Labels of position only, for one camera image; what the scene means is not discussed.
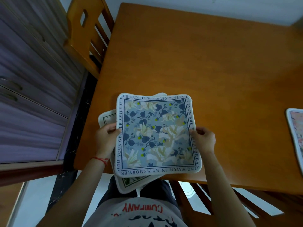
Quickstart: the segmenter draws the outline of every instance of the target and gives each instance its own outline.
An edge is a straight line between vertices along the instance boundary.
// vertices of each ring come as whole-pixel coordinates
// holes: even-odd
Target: white t-shirt
[[[187,227],[173,204],[150,198],[113,198],[103,202],[84,227]]]

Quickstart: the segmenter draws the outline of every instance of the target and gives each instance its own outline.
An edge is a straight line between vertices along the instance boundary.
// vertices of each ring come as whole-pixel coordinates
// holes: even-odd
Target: red wrist string
[[[101,162],[103,162],[103,163],[104,163],[104,165],[106,165],[106,166],[107,166],[107,161],[108,161],[108,158],[106,158],[106,159],[102,159],[102,158],[98,158],[98,157],[92,157],[91,159],[98,159],[98,160],[100,160]]]

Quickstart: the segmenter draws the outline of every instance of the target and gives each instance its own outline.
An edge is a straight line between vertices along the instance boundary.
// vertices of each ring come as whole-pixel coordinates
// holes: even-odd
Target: dark blue leaf
[[[151,148],[154,148],[154,147],[156,146],[156,144],[154,144],[154,142],[149,142],[149,146],[150,146]]]
[[[181,110],[185,110],[185,103],[180,104],[180,105],[179,105],[179,108],[180,108]]]
[[[143,136],[142,143],[146,143],[148,141],[149,141],[149,137],[148,136]]]
[[[162,108],[162,106],[160,105],[160,104],[156,104],[156,111],[159,111],[159,110],[161,110],[161,108]]]
[[[156,126],[156,129],[155,129],[155,130],[156,130],[156,132],[157,132],[157,133],[160,133],[161,128],[162,128],[162,126]]]
[[[137,114],[137,113],[135,113],[134,111],[132,111],[129,115],[130,115],[131,117],[134,117],[136,114]]]
[[[130,118],[126,114],[124,114],[124,122],[128,122],[129,120]]]
[[[124,135],[123,135],[123,141],[128,140],[128,138],[129,138],[129,134],[124,133]]]
[[[146,124],[147,124],[147,120],[146,119],[143,119],[143,120],[141,120],[140,122],[139,122],[139,124],[144,124],[145,126],[146,126]]]
[[[171,154],[171,156],[177,156],[177,154],[178,154],[178,151],[177,151],[177,150],[174,150],[174,153]]]
[[[128,144],[129,144],[130,146],[133,146],[133,145],[135,145],[135,142],[134,142],[133,140],[130,140],[130,141],[128,141]]]

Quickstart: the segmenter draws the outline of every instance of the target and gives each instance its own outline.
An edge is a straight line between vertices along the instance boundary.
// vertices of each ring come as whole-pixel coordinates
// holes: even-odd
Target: wooden chair
[[[81,24],[83,13],[85,19]],[[105,43],[107,45],[109,43],[109,38],[98,21],[101,13],[112,32],[114,20],[105,0],[72,0],[67,11],[69,36],[64,43],[67,52],[96,78],[99,77],[100,68],[90,59],[89,52],[102,64],[107,49]]]
[[[182,190],[179,182],[169,181],[172,190],[176,197],[176,201],[179,205],[183,221],[188,227],[206,226],[213,227],[217,226],[214,218],[214,212],[212,209],[211,201],[204,194],[201,188],[196,183],[190,183],[194,191],[206,206],[207,210],[211,215],[197,212],[192,209],[184,191]],[[206,184],[200,184],[203,190],[210,196],[209,190]],[[234,190],[240,201],[244,206],[251,210],[259,218],[252,217],[257,227],[269,227],[269,226],[302,226],[303,223],[303,196],[291,195],[277,192],[265,192],[257,190],[248,190],[257,197],[264,201],[272,204],[279,210],[283,211],[283,214],[271,216],[256,206],[250,200],[245,198],[243,195]]]

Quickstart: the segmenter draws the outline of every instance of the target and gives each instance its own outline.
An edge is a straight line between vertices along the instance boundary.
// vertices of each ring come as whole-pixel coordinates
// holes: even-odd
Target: orange table surface
[[[295,28],[122,3],[74,167],[94,156],[98,116],[116,108],[120,93],[182,93],[193,100],[196,125],[216,134],[233,186],[303,194],[285,117],[303,108],[302,83]],[[204,168],[163,178],[206,183]]]

